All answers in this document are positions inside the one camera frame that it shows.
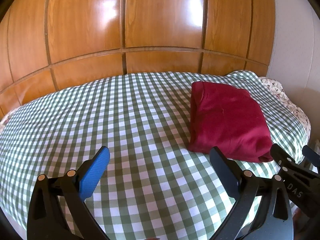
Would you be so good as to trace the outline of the floral patterned bed sheet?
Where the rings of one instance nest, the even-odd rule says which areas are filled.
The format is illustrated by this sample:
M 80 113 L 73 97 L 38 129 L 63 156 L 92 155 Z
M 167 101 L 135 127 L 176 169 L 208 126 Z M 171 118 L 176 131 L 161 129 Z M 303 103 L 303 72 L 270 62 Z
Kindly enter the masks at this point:
M 304 111 L 295 105 L 286 95 L 282 84 L 274 79 L 259 77 L 262 84 L 274 95 L 289 111 L 298 119 L 306 132 L 306 140 L 309 142 L 311 135 L 311 123 Z

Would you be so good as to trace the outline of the green white checkered bedspread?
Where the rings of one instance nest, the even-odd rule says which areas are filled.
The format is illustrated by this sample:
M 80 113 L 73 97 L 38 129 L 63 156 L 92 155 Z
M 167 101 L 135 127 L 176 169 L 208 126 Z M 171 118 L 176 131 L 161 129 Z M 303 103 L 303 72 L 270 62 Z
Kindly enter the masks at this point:
M 109 148 L 110 163 L 86 205 L 111 239 L 208 239 L 234 200 L 207 155 L 187 150 L 191 85 L 250 92 L 296 162 L 305 125 L 253 72 L 226 76 L 142 73 L 63 89 L 21 106 L 1 132 L 1 209 L 22 227 L 37 177 L 63 176 Z

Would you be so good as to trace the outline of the dark red embroidered sweater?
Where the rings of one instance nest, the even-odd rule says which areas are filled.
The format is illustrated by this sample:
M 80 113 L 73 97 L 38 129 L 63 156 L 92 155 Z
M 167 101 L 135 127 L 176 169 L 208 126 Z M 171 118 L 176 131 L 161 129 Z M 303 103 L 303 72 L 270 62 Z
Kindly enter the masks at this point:
M 222 83 L 191 85 L 188 150 L 208 154 L 218 147 L 226 158 L 272 161 L 270 130 L 249 91 Z

